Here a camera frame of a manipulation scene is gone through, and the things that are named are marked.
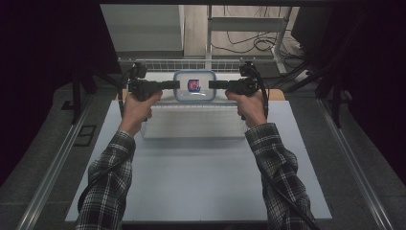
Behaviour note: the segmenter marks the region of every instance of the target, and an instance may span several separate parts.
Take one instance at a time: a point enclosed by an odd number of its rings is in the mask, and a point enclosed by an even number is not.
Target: white board
[[[277,124],[286,148],[297,155],[298,176],[314,217],[331,219],[289,102],[270,102],[269,108],[268,122]],[[120,120],[118,103],[112,102],[89,164],[106,148]],[[124,222],[266,220],[259,170],[245,139],[148,140],[138,133],[135,141]],[[87,171],[67,221],[78,217],[77,203],[86,185]]]

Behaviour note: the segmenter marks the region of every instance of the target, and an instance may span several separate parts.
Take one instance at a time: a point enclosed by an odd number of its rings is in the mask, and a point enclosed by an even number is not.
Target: plaid shirt sleeve
[[[117,131],[105,151],[88,169],[91,181],[99,173],[128,157],[121,166],[104,176],[90,190],[79,212],[75,229],[122,229],[125,199],[131,186],[132,158],[135,141],[123,131]]]
[[[284,148],[275,124],[256,126],[246,138],[259,167],[273,180],[277,188],[316,222],[310,212],[310,200],[305,185],[296,175],[295,154]],[[262,194],[268,216],[268,229],[310,229],[305,221],[281,198],[262,177]]]

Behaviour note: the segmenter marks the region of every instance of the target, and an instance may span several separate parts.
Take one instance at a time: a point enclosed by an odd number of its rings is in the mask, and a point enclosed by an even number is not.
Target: white panel
[[[297,155],[298,176],[306,186],[314,217],[331,219],[289,102],[270,102],[269,107],[268,122],[277,124],[286,148]],[[118,103],[112,102],[89,164],[105,149],[120,120]],[[266,220],[259,170],[245,139],[148,140],[139,133],[135,141],[124,221]],[[67,221],[76,220],[86,184],[87,171]]]
[[[101,4],[116,51],[182,51],[179,6]]]

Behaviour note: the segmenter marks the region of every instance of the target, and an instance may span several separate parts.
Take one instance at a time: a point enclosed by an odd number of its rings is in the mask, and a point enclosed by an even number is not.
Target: white surface
[[[154,106],[153,119],[143,123],[146,138],[244,138],[245,125],[236,106]]]
[[[277,124],[286,148],[297,155],[314,217],[331,219],[289,102],[269,107],[268,121]],[[106,148],[120,120],[118,103],[112,102],[89,164]],[[266,220],[259,170],[245,139],[145,140],[139,133],[135,141],[124,221]],[[67,221],[76,220],[86,184],[87,171]]]
[[[116,51],[182,51],[184,7],[101,4]]]

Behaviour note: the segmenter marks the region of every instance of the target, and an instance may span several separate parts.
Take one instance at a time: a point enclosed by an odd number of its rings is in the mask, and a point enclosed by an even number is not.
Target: metal frame
[[[143,63],[148,72],[176,72],[185,69],[210,69],[218,73],[239,73],[238,67],[245,61],[271,63],[267,58],[227,58],[227,59],[132,59],[119,58],[121,64]]]
[[[54,188],[57,177],[59,176],[63,164],[65,163],[65,160],[69,155],[69,151],[71,150],[71,147],[73,146],[75,139],[80,131],[81,125],[83,124],[84,119],[87,116],[93,97],[94,96],[87,96],[85,98],[83,111],[78,118],[78,122],[75,125],[72,125],[69,129],[65,140],[60,146],[60,149],[57,152],[53,162],[51,163],[50,168],[48,168],[48,171],[45,173],[44,178],[36,189],[34,197],[32,198],[16,229],[34,229],[36,221],[38,220],[39,215],[41,214],[42,209],[52,189]]]
[[[208,6],[208,27],[207,27],[207,43],[206,43],[206,59],[212,59],[212,32],[228,31],[228,32],[271,32],[278,33],[275,46],[272,48],[274,61],[278,66],[281,75],[286,75],[281,58],[281,46],[284,37],[284,32],[289,22],[292,7],[287,7],[287,11],[282,18],[248,18],[248,17],[213,17],[212,5]],[[208,62],[206,69],[211,69],[212,66]]]
[[[322,112],[325,115],[328,126],[330,127],[337,143],[339,144],[340,150],[347,161],[352,176],[354,177],[355,182],[358,185],[361,195],[364,197],[368,207],[370,208],[377,226],[379,227],[379,229],[382,230],[394,229],[389,220],[388,214],[383,207],[382,202],[380,201],[378,195],[370,184],[370,181],[362,171],[362,168],[358,163],[354,152],[352,152],[350,144],[347,142],[346,136],[340,128],[337,128],[337,126],[334,124],[334,121],[331,119],[329,115],[330,109],[328,107],[328,104],[326,103],[326,100],[317,99],[317,103],[321,107]]]

